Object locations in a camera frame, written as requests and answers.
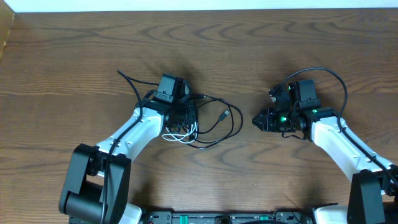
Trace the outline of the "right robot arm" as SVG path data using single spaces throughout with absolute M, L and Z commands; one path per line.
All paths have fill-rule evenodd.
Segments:
M 347 176 L 351 190 L 347 206 L 322 205 L 311 209 L 302 223 L 394 223 L 397 209 L 383 195 L 397 197 L 397 166 L 360 140 L 333 108 L 323 108 L 313 80 L 278 85 L 269 91 L 273 107 L 252 119 L 261 131 L 283 138 L 303 133 L 303 139 L 323 149 Z

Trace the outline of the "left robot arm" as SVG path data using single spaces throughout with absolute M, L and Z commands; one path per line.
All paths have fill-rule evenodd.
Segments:
M 115 133 L 74 149 L 58 206 L 69 223 L 141 222 L 142 209 L 128 201 L 131 164 L 165 128 L 195 123 L 191 92 L 187 80 L 165 73 Z

